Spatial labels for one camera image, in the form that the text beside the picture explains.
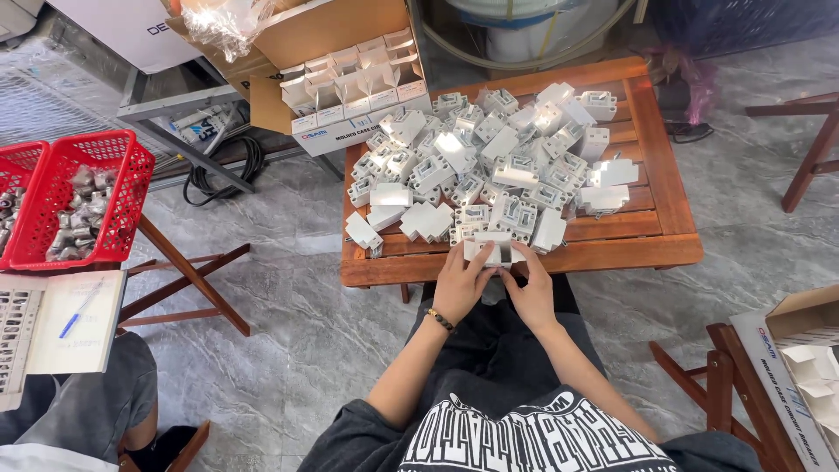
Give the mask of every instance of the wooden table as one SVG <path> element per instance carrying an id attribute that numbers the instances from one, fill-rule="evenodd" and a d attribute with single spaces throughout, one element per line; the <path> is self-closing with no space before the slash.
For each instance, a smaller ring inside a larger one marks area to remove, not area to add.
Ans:
<path id="1" fill-rule="evenodd" d="M 702 260 L 702 244 L 690 215 L 679 169 L 664 131 L 647 67 L 640 58 L 490 81 L 432 92 L 431 97 L 436 99 L 442 93 L 460 92 L 473 101 L 484 87 L 491 90 L 503 87 L 517 97 L 519 103 L 525 104 L 532 99 L 532 94 L 541 92 L 550 83 L 563 81 L 571 84 L 576 94 L 586 90 L 609 91 L 618 98 L 614 120 L 600 124 L 611 132 L 611 144 L 602 158 L 611 159 L 616 152 L 622 151 L 623 158 L 638 164 L 640 178 L 630 185 L 629 203 L 620 212 L 599 220 L 578 216 L 568 224 L 565 231 L 568 246 L 540 257 L 548 272 L 669 269 Z M 347 149 L 345 176 L 350 175 L 352 166 L 366 151 L 365 144 Z M 345 180 L 345 189 L 351 184 L 352 179 Z M 354 211 L 356 208 L 345 193 L 344 218 Z M 364 217 L 368 211 L 369 206 L 358 208 Z M 422 239 L 411 242 L 399 231 L 399 223 L 385 228 L 380 234 L 384 245 L 383 257 L 379 259 L 370 259 L 369 251 L 353 242 L 343 243 L 341 283 L 344 286 L 407 284 L 437 278 L 446 260 L 448 243 L 426 244 Z"/>

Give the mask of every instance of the gray shorts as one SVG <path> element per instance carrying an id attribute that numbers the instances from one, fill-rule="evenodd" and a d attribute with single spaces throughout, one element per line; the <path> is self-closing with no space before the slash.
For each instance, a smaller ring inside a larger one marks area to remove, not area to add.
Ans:
<path id="1" fill-rule="evenodd" d="M 157 364 L 135 333 L 113 341 L 105 373 L 27 375 L 20 408 L 0 413 L 0 446 L 38 443 L 117 463 L 117 445 L 157 401 Z"/>

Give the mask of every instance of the black cable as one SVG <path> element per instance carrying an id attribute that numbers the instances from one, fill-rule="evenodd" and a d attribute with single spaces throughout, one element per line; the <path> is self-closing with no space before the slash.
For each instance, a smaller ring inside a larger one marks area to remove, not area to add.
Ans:
<path id="1" fill-rule="evenodd" d="M 265 153 L 259 146 L 259 142 L 256 139 L 240 134 L 221 143 L 213 155 L 217 154 L 222 148 L 239 141 L 242 141 L 245 144 L 245 152 L 247 154 L 245 157 L 245 167 L 242 169 L 242 174 L 239 177 L 247 183 L 253 183 L 253 180 L 256 179 L 257 176 L 259 176 L 259 172 L 262 171 L 263 163 L 265 161 Z M 186 190 L 190 187 L 190 184 L 194 185 L 195 188 L 207 197 L 207 199 L 199 203 L 191 201 L 190 198 L 186 196 Z M 186 177 L 186 182 L 184 182 L 184 200 L 193 207 L 203 207 L 217 198 L 230 198 L 237 195 L 239 192 L 241 192 L 241 190 L 232 185 L 226 186 L 221 190 L 216 190 L 210 186 L 210 182 L 207 181 L 206 169 L 196 165 L 190 167 L 190 174 Z"/>

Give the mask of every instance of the right hand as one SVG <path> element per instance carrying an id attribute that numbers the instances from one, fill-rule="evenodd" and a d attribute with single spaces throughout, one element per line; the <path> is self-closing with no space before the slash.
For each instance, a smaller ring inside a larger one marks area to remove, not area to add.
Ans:
<path id="1" fill-rule="evenodd" d="M 500 271 L 501 279 L 504 286 L 507 287 L 507 292 L 510 294 L 513 306 L 516 307 L 516 312 L 519 313 L 519 317 L 533 333 L 556 325 L 554 284 L 550 275 L 548 275 L 542 263 L 539 262 L 539 256 L 527 244 L 522 244 L 519 241 L 512 241 L 511 243 L 513 248 L 524 256 L 529 272 L 526 275 L 527 285 L 524 288 L 519 288 L 519 284 L 516 283 L 509 272 L 506 270 Z"/>

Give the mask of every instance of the left hand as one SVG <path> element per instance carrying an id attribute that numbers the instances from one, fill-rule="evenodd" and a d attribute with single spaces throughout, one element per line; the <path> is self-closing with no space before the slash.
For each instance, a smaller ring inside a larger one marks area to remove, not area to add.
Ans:
<path id="1" fill-rule="evenodd" d="M 488 243 L 475 255 L 469 266 L 463 268 L 463 241 L 451 248 L 443 269 L 437 276 L 434 304 L 431 306 L 449 323 L 457 325 L 481 298 L 489 278 L 497 268 L 483 270 L 495 243 Z"/>

